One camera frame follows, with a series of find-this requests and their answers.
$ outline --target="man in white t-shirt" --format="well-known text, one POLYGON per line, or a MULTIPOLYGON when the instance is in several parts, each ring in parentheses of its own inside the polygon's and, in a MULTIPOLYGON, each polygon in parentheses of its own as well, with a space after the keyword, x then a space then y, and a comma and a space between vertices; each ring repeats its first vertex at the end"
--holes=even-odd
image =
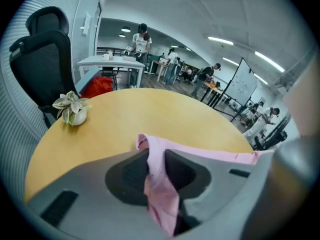
POLYGON ((179 57, 178 53, 176 53, 174 48, 170 49, 170 51, 171 52, 168 56, 168 62, 167 62, 169 66, 163 78, 163 83, 166 85, 171 84, 174 81, 175 66, 178 65, 178 57, 179 57))
MULTIPOLYGON (((138 27, 138 33, 133 35, 131 51, 141 53, 141 56, 136 58, 137 62, 144 65, 147 64, 148 53, 151 50, 152 39, 148 34, 148 27, 146 24, 141 23, 138 27)), ((132 68, 132 75, 130 78, 130 88, 134 88, 137 85, 138 69, 132 68)), ((142 86, 144 73, 142 73, 140 87, 142 86)))

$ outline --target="succulent plant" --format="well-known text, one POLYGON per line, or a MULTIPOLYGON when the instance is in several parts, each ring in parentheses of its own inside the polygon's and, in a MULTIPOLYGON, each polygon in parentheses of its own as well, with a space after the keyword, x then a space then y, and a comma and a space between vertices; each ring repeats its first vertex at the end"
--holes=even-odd
POLYGON ((62 120, 70 125, 74 125, 76 114, 81 109, 90 108, 91 105, 84 101, 89 100, 88 98, 78 98, 78 96, 71 90, 67 94, 60 94, 52 106, 59 110, 56 118, 62 113, 62 120))

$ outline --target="person in black shirt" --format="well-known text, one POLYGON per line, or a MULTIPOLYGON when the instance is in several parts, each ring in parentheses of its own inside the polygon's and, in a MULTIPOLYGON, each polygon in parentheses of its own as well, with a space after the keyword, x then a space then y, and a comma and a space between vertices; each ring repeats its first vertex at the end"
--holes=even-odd
POLYGON ((204 69, 202 69, 198 76, 198 83, 196 84, 194 91, 191 93, 191 97, 197 99, 198 91, 200 90, 204 82, 212 78, 215 70, 220 70, 220 69, 221 69, 220 63, 217 63, 214 66, 207 66, 204 69))

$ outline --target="chair headrest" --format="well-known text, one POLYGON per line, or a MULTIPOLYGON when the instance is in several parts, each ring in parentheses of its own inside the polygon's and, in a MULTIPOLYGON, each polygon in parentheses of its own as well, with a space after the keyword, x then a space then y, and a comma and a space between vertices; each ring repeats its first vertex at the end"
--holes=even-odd
POLYGON ((25 22, 30 36, 49 30, 60 30, 69 33, 69 23, 64 12, 55 6, 49 6, 35 11, 25 22))

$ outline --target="black slot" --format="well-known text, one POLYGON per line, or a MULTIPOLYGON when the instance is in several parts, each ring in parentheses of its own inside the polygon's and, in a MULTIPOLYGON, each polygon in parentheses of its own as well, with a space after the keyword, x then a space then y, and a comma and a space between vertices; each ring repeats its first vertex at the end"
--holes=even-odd
POLYGON ((41 218, 52 226, 57 227, 77 197, 78 194, 70 190, 61 192, 49 205, 49 207, 45 209, 41 215, 41 218))
POLYGON ((233 175, 237 175, 237 176, 243 177, 243 178, 248 178, 250 176, 250 172, 245 171, 245 170, 239 170, 239 169, 231 169, 229 171, 229 173, 233 174, 233 175))

